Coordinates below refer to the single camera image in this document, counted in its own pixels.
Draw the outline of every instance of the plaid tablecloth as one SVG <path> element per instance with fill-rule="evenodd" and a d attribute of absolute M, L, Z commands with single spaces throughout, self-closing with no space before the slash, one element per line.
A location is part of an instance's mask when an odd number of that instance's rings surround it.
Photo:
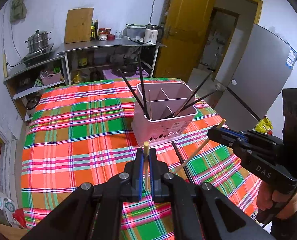
<path fill-rule="evenodd" d="M 130 83 L 136 89 L 139 80 Z M 83 182 L 104 183 L 135 159 L 138 145 L 130 126 L 134 101 L 122 80 L 60 87 L 43 94 L 23 149 L 22 200 L 29 228 Z M 206 139 L 207 130 L 221 121 L 204 101 L 196 107 L 198 114 L 175 142 L 184 160 Z M 170 143 L 156 147 L 156 152 L 170 170 L 180 165 Z M 212 183 L 250 215 L 260 181 L 239 164 L 230 149 L 210 141 L 188 168 L 196 184 Z M 183 169 L 180 176 L 186 178 Z M 143 193 L 140 203 L 125 203 L 120 238 L 173 239 L 170 205 L 155 205 L 149 192 Z"/>

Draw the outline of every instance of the pink plastic container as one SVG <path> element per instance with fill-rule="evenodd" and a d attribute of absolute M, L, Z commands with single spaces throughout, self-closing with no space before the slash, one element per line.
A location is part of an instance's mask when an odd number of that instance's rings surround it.
<path fill-rule="evenodd" d="M 135 102 L 134 119 L 131 123 L 136 141 L 143 147 L 145 141 L 151 147 L 169 143 L 182 137 L 183 131 L 197 114 L 194 106 L 182 111 L 177 117 L 162 119 L 180 108 L 191 95 L 191 88 L 184 83 L 144 83 L 148 114 L 151 120 L 144 115 L 143 110 Z M 141 84 L 137 86 L 137 96 L 143 103 Z"/>
<path fill-rule="evenodd" d="M 49 74 L 47 77 L 42 77 L 43 85 L 48 86 L 61 81 L 61 72 L 56 74 Z"/>

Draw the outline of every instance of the hand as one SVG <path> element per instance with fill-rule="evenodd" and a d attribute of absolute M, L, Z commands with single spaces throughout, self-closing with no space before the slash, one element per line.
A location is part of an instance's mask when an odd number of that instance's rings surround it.
<path fill-rule="evenodd" d="M 261 185 L 258 190 L 258 196 L 257 196 L 257 207 L 260 210 L 269 209 L 273 206 L 274 202 L 287 202 L 287 200 L 290 198 L 291 194 L 285 195 L 281 194 L 277 190 L 273 190 L 270 185 L 268 185 L 266 182 L 262 181 Z M 293 214 L 295 214 L 297 211 L 297 193 L 296 195 L 291 199 L 291 201 L 285 206 L 282 211 L 280 211 L 277 214 L 277 218 L 279 219 L 287 219 L 291 217 Z"/>

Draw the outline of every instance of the screw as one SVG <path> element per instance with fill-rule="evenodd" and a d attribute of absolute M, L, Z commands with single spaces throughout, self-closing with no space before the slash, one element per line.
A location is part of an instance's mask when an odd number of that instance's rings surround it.
<path fill-rule="evenodd" d="M 84 182 L 82 185 L 81 185 L 81 188 L 84 189 L 84 190 L 88 190 L 92 187 L 92 184 L 89 183 L 89 182 Z"/>
<path fill-rule="evenodd" d="M 165 179 L 173 179 L 174 178 L 174 174 L 173 173 L 170 173 L 170 172 L 167 172 L 164 174 L 164 178 Z"/>
<path fill-rule="evenodd" d="M 212 184 L 210 184 L 208 182 L 204 182 L 204 183 L 202 183 L 202 189 L 211 190 L 212 189 Z"/>
<path fill-rule="evenodd" d="M 129 174 L 127 172 L 122 172 L 119 174 L 119 177 L 121 179 L 127 179 L 129 177 Z"/>

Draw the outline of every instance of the gray refrigerator door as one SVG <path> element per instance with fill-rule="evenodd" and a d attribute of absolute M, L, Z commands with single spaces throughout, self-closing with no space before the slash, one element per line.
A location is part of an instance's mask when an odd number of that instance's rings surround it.
<path fill-rule="evenodd" d="M 291 69 L 291 47 L 275 34 L 254 24 L 245 52 L 228 85 L 260 119 L 282 91 Z"/>
<path fill-rule="evenodd" d="M 224 91 L 214 110 L 226 119 L 226 124 L 233 130 L 247 131 L 258 124 L 258 120 L 227 90 Z"/>

